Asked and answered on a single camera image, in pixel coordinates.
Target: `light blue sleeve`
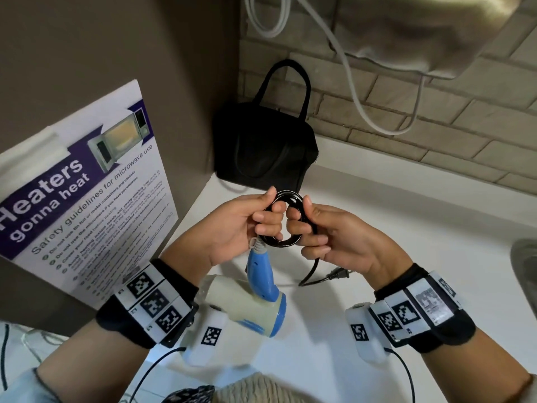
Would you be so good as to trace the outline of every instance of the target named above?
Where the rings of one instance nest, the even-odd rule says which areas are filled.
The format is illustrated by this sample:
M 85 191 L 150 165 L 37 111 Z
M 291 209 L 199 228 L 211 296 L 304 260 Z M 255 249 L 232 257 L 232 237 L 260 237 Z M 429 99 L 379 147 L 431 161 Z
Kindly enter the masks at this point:
M 48 387 L 37 377 L 36 370 L 30 369 L 20 375 L 0 394 L 0 403 L 61 403 Z

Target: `person's left hand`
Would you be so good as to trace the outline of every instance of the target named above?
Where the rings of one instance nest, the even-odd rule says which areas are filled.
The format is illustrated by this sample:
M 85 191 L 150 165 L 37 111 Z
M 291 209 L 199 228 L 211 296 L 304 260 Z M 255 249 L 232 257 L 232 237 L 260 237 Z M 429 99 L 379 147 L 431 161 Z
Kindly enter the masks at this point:
M 287 205 L 278 201 L 272 211 L 265 210 L 275 196 L 276 188 L 271 187 L 265 194 L 243 195 L 223 203 L 184 232 L 161 259 L 183 277 L 192 276 L 193 279 L 185 278 L 197 285 L 193 280 L 201 280 L 212 266 L 248 250 L 252 237 L 264 235 L 282 240 L 281 221 Z

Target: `person's right hand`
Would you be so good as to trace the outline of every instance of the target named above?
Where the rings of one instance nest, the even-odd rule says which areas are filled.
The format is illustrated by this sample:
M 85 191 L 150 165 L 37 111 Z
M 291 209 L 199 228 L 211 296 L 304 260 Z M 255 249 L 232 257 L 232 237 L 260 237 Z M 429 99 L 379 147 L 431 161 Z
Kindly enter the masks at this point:
M 319 257 L 357 271 L 374 290 L 391 283 L 412 266 L 412 259 L 397 243 L 358 216 L 333 206 L 313 204 L 307 195 L 303 204 L 318 234 L 313 235 L 312 227 L 300 222 L 300 212 L 291 207 L 287 209 L 287 230 L 302 235 L 298 244 L 304 246 L 302 256 L 306 259 Z

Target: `sleeve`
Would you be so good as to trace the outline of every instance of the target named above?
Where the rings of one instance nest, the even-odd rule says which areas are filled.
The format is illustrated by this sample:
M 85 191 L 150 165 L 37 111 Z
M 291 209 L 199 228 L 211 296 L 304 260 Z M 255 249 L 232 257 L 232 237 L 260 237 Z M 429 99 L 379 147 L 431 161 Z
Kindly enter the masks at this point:
M 0 403 L 61 403 L 58 397 L 41 381 L 35 369 L 20 375 L 0 394 Z
M 532 384 L 528 386 L 524 393 L 522 393 L 520 403 L 537 403 L 537 375 L 532 376 Z

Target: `wristband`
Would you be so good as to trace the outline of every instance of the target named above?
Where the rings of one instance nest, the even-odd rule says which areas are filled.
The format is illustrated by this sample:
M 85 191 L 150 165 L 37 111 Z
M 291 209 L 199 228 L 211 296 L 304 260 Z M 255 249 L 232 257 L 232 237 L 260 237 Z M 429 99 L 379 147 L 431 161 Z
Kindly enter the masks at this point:
M 475 333 L 453 288 L 415 263 L 375 296 L 369 313 L 395 347 L 410 345 L 427 353 L 444 344 L 462 345 Z
M 198 287 L 160 259 L 154 259 L 126 282 L 97 312 L 97 323 L 151 349 L 171 347 L 188 325 L 198 305 Z

